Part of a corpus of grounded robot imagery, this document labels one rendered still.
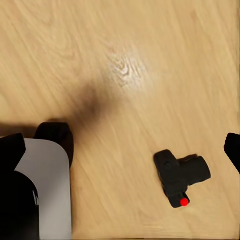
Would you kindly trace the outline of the digital camera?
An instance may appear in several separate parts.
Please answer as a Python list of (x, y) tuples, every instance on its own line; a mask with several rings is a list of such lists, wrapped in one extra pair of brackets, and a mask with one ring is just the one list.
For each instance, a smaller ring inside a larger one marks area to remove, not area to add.
[(179, 162), (170, 150), (165, 150), (157, 153), (154, 160), (164, 193), (175, 209), (190, 204), (186, 194), (188, 186), (211, 179), (209, 166), (202, 156)]

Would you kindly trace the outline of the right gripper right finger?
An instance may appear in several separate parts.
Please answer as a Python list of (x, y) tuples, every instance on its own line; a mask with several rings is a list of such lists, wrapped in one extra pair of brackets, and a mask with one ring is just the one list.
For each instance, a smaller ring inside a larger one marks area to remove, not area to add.
[(227, 135), (224, 151), (240, 173), (240, 135), (229, 133)]

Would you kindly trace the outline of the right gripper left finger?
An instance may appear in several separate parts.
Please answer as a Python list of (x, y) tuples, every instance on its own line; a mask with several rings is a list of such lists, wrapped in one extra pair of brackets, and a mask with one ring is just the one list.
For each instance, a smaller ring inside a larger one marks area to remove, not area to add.
[(0, 193), (26, 153), (21, 133), (0, 138)]

